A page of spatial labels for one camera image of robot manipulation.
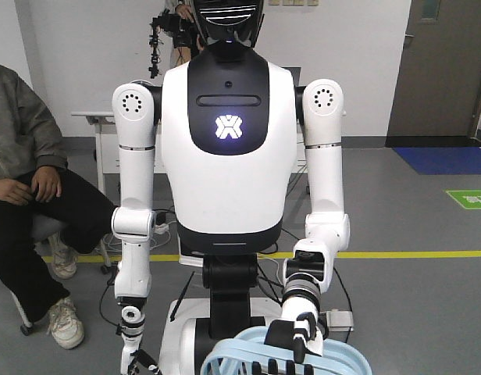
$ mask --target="person's hand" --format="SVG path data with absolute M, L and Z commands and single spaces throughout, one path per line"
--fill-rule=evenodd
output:
M 27 205 L 32 200 L 30 187 L 17 180 L 0 178 L 0 201 L 12 205 Z
M 50 202 L 62 194 L 60 176 L 54 166 L 40 166 L 32 177 L 32 192 L 37 192 L 37 202 Z
M 194 16 L 192 16 L 192 7 L 186 4 L 178 4 L 175 8 L 175 13 L 184 20 L 194 23 Z

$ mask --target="black pants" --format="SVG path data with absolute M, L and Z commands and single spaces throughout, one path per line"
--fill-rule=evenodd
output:
M 16 178 L 29 185 L 34 172 Z M 115 206 L 93 185 L 69 170 L 60 173 L 62 196 L 49 203 L 25 206 L 0 201 L 0 280 L 19 299 L 27 318 L 41 319 L 59 299 L 69 295 L 54 280 L 43 259 L 34 251 L 30 236 L 32 214 L 41 213 L 68 224 L 64 242 L 80 253 L 93 250 L 110 232 Z

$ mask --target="door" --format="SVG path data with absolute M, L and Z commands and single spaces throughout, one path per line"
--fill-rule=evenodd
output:
M 412 0 L 390 136 L 474 136 L 481 0 Z

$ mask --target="chair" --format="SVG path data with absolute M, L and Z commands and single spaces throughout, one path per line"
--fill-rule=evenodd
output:
M 34 243 L 42 242 L 48 239 L 50 248 L 51 249 L 55 248 L 57 244 L 55 239 L 53 238 L 53 234 L 60 232 L 65 227 L 66 227 L 66 224 L 62 221 L 59 221 L 57 219 L 52 219 L 51 217 L 47 217 L 40 214 L 34 214 L 32 217 L 32 233 L 31 233 L 32 238 L 34 239 Z M 103 241 L 100 241 L 100 255 L 104 260 L 104 264 L 103 266 L 101 266 L 101 270 L 104 274 L 106 274 L 110 271 L 111 262 Z M 34 328 L 34 324 L 27 319 L 27 316 L 23 311 L 23 308 L 18 298 L 13 293 L 12 293 L 12 297 L 13 297 L 13 300 L 15 301 L 17 309 L 19 310 L 20 316 L 22 317 L 22 320 L 23 320 L 23 325 L 20 326 L 20 330 L 22 331 L 23 334 L 28 336 L 32 332 Z

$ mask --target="glowing logo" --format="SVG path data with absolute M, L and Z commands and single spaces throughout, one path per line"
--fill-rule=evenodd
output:
M 242 136 L 241 130 L 242 119 L 239 116 L 223 115 L 216 118 L 216 137 L 225 139 L 229 135 L 232 139 L 238 139 Z

